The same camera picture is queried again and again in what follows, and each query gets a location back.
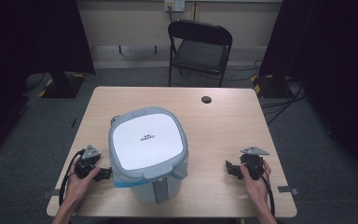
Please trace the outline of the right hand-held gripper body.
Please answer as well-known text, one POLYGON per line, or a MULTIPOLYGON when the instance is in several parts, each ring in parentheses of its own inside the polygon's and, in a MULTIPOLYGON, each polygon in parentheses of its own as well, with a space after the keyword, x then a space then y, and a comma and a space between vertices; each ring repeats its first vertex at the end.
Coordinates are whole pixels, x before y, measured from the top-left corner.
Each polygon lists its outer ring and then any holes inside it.
POLYGON ((249 170, 249 175, 253 180, 257 180, 264 173, 264 162, 262 155, 269 153, 260 147, 248 147, 241 150, 240 160, 249 170))

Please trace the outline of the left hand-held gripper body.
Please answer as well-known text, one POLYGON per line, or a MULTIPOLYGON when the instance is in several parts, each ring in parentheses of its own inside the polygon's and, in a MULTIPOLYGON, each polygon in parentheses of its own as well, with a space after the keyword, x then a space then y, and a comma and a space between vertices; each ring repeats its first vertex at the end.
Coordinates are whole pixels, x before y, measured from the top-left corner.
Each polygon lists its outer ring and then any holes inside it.
POLYGON ((75 166, 76 175, 83 179, 95 167, 96 162, 101 158, 101 152, 93 145, 88 145, 75 166))

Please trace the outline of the person's right hand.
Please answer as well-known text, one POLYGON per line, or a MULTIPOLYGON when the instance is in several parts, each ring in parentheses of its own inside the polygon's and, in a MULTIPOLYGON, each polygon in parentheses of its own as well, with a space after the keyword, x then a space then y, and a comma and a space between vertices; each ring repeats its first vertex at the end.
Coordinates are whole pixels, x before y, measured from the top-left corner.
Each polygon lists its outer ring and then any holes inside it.
POLYGON ((271 173, 269 164, 264 161, 264 173, 257 180, 253 180, 250 177, 249 170, 244 164, 241 166, 241 173, 243 175, 246 192, 253 205, 268 206, 269 187, 267 183, 269 182, 269 175, 271 173))

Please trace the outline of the person's left hand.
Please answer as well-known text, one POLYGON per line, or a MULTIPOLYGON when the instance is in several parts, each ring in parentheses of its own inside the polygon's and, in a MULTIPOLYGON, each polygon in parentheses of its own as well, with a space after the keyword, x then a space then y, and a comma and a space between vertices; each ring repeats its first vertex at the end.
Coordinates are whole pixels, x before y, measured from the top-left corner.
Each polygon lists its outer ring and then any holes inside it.
POLYGON ((84 195, 88 191, 90 184, 93 182, 93 178, 100 172, 101 167, 94 167, 89 174, 84 178, 79 178, 75 174, 75 166, 70 168, 70 176, 68 178, 66 192, 64 194, 65 204, 78 204, 82 201, 84 195))

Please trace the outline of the grey tape strip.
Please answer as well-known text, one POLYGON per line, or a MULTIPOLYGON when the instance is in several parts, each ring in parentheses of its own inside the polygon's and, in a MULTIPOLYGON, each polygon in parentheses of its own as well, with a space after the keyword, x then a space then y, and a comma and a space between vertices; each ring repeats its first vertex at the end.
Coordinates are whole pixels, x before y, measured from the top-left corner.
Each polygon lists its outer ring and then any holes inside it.
POLYGON ((278 187, 278 191, 279 191, 280 193, 289 192, 289 193, 291 193, 293 196, 296 196, 296 195, 299 194, 298 188, 291 188, 290 186, 279 186, 279 187, 278 187))
POLYGON ((44 191, 42 193, 42 198, 49 199, 52 196, 59 196, 59 195, 60 195, 60 191, 58 189, 52 189, 52 190, 44 191))

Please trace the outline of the black yellow striped stand base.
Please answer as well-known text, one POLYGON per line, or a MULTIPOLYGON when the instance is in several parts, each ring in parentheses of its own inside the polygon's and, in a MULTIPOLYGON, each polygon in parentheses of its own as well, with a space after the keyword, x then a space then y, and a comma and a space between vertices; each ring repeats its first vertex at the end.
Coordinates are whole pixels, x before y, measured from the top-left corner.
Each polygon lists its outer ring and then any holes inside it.
POLYGON ((61 74, 51 78, 38 94, 41 98, 75 98, 84 81, 83 75, 61 74))
POLYGON ((255 93, 259 98, 277 99, 293 96, 292 92, 288 89, 286 81, 279 80, 273 75, 263 77, 253 76, 251 81, 254 85, 255 93))

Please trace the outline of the black folding chair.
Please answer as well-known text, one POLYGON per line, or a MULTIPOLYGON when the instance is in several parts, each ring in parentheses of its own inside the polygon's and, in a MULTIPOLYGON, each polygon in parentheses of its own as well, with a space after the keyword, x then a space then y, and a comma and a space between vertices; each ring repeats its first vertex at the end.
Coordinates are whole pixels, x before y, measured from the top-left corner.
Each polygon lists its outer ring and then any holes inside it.
POLYGON ((221 87, 231 52, 233 37, 220 25, 178 20, 168 26, 170 44, 169 81, 172 69, 219 76, 221 87))

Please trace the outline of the black curtain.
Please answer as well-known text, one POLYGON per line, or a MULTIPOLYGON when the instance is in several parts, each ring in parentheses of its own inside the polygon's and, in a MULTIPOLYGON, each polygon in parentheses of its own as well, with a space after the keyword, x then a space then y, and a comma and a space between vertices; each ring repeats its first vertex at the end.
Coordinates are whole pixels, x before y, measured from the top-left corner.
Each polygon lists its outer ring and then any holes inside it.
POLYGON ((259 74, 301 79, 358 160, 358 0, 282 0, 259 74))
POLYGON ((38 73, 93 74, 76 0, 0 0, 0 143, 38 73))

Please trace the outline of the white wall socket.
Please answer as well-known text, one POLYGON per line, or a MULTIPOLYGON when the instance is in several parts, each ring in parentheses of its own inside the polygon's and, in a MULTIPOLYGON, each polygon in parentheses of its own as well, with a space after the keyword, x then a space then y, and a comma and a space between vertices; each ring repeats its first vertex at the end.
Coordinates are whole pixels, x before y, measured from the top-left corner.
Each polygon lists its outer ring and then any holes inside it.
POLYGON ((185 0, 164 0, 164 10, 171 12, 184 12, 186 10, 185 0))

